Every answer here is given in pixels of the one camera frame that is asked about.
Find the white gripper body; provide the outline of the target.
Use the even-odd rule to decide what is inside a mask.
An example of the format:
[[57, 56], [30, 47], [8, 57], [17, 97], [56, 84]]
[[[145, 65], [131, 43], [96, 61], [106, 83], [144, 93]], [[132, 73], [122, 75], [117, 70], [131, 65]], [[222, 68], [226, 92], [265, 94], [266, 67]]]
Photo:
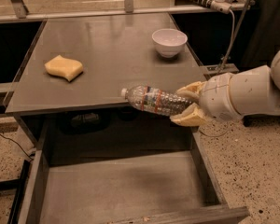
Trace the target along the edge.
[[204, 113], [219, 122], [241, 119], [231, 102], [230, 81], [232, 73], [211, 77], [200, 92], [199, 106]]

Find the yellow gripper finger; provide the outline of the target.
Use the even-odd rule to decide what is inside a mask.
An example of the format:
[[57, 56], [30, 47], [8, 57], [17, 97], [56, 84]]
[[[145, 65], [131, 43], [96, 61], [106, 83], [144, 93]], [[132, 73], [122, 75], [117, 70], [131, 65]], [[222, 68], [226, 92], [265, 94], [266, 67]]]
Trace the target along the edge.
[[181, 114], [171, 116], [170, 120], [183, 127], [195, 127], [205, 124], [207, 116], [197, 104], [192, 104]]
[[175, 93], [181, 97], [190, 99], [194, 103], [198, 103], [204, 85], [205, 83], [201, 81], [193, 82], [178, 89]]

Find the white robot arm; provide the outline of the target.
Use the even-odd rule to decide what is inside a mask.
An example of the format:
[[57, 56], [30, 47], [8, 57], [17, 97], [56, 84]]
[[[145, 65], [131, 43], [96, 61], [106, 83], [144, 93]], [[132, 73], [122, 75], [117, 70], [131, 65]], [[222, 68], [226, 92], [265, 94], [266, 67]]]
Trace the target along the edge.
[[195, 127], [210, 120], [223, 122], [250, 115], [280, 116], [280, 50], [270, 65], [217, 75], [176, 93], [193, 101], [185, 111], [170, 117], [180, 126]]

